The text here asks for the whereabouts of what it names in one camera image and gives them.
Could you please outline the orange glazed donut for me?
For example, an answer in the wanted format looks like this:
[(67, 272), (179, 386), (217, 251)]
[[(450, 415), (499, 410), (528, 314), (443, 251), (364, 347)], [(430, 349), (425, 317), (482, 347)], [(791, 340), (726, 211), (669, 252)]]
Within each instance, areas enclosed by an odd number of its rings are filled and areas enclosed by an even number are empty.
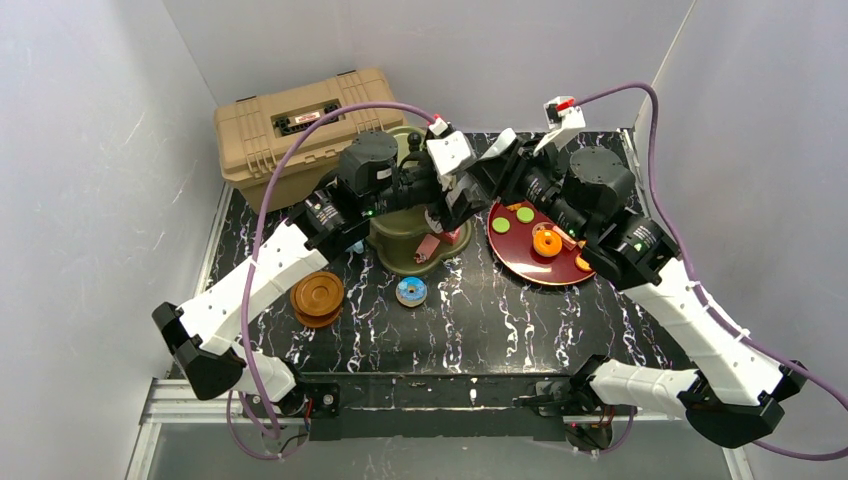
[(537, 255), (553, 258), (563, 250), (563, 239), (552, 229), (541, 229), (533, 234), (532, 246)]

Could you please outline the green three-tier serving stand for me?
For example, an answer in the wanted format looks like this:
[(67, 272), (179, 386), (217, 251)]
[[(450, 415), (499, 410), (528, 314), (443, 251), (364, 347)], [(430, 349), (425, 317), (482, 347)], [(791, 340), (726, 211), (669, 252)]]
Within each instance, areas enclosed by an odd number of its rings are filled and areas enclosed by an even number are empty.
[[(441, 229), (433, 221), (443, 193), (432, 161), (425, 151), (425, 132), (412, 126), (393, 127), (387, 131), (397, 143), (397, 165), (388, 183), (390, 194), (400, 195), (402, 210), (383, 214), (370, 221), (368, 244), (376, 250), (382, 265), (402, 276), (421, 276), (442, 261), (458, 256), (471, 239), (471, 225), (459, 228), (459, 241), (449, 245), (442, 241)], [(416, 248), (426, 234), (441, 240), (432, 258), (423, 265), (414, 260)]]

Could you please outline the red round lacquer tray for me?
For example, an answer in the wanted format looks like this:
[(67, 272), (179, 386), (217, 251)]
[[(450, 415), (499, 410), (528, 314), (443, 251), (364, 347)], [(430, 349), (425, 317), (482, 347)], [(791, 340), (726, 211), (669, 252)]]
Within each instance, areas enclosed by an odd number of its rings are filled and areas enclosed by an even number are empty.
[[(531, 223), (523, 224), (516, 219), (515, 212), (520, 207), (535, 211), (535, 219)], [(510, 221), (511, 228), (506, 234), (497, 234), (491, 229), (491, 221), (496, 217)], [(552, 229), (562, 237), (563, 250), (556, 257), (544, 258), (534, 251), (533, 234), (541, 229)], [(575, 265), (575, 258), (582, 256), (584, 243), (575, 240), (527, 201), (511, 205), (494, 204), (488, 214), (487, 238), (497, 259), (509, 271), (529, 282), (545, 286), (567, 286), (595, 275), (594, 270), (584, 272)]]

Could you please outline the pink swirl roll cake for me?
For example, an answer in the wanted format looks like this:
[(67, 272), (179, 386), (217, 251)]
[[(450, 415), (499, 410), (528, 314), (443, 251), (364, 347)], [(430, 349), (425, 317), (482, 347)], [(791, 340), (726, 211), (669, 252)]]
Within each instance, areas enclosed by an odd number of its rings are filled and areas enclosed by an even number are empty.
[(426, 234), (416, 248), (414, 254), (415, 262), (419, 265), (426, 264), (432, 258), (440, 244), (441, 240), (438, 237)]

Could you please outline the pink sprinkled cake slice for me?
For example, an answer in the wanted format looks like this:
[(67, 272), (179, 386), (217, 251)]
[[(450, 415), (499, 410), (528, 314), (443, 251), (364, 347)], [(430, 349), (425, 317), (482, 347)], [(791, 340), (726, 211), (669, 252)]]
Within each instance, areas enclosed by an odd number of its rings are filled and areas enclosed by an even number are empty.
[(459, 239), (460, 239), (460, 237), (461, 237), (461, 234), (462, 234), (462, 229), (461, 229), (461, 228), (457, 228), (457, 229), (455, 229), (455, 230), (453, 230), (453, 231), (445, 231), (445, 232), (443, 232), (443, 233), (441, 234), (441, 238), (442, 238), (442, 241), (443, 241), (443, 242), (445, 242), (445, 243), (447, 243), (447, 244), (449, 244), (449, 245), (454, 245), (454, 244), (456, 244), (456, 243), (459, 241)]

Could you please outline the blue frosted donut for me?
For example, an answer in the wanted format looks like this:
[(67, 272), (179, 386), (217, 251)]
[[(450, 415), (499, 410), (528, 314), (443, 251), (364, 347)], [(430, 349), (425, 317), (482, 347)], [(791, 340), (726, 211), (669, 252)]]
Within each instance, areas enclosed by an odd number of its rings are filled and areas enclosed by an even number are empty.
[(397, 301), (409, 308), (415, 308), (422, 305), (427, 298), (428, 287), (426, 283), (418, 277), (402, 278), (396, 287)]

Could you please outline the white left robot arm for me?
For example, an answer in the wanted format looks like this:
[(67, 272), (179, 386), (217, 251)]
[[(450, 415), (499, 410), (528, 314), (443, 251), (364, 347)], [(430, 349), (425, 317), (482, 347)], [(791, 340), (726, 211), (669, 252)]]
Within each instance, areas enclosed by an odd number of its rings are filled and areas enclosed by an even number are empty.
[(293, 205), (270, 236), (201, 294), (152, 312), (194, 396), (230, 391), (279, 402), (296, 388), (294, 369), (253, 351), (249, 325), (283, 295), (304, 285), (370, 232), (375, 217), (424, 207), (442, 230), (455, 230), (478, 211), (467, 170), (476, 155), (466, 136), (432, 136), (423, 149), (397, 159), (396, 140), (383, 132), (358, 135), (338, 166)]

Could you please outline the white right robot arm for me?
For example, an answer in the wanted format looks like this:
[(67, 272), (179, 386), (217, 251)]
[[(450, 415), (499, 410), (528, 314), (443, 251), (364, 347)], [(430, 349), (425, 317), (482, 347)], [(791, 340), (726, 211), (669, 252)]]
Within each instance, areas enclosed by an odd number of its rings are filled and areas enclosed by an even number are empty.
[(738, 448), (772, 434), (782, 401), (803, 380), (792, 361), (746, 346), (709, 314), (688, 277), (679, 246), (654, 220), (631, 209), (635, 177), (612, 151), (590, 147), (565, 168), (554, 148), (522, 146), (484, 154), (470, 169), (491, 198), (524, 201), (583, 243), (596, 274), (649, 313), (685, 351), (687, 370), (626, 365), (595, 355), (565, 386), (525, 399), (538, 409), (639, 407), (685, 419), (711, 442)]

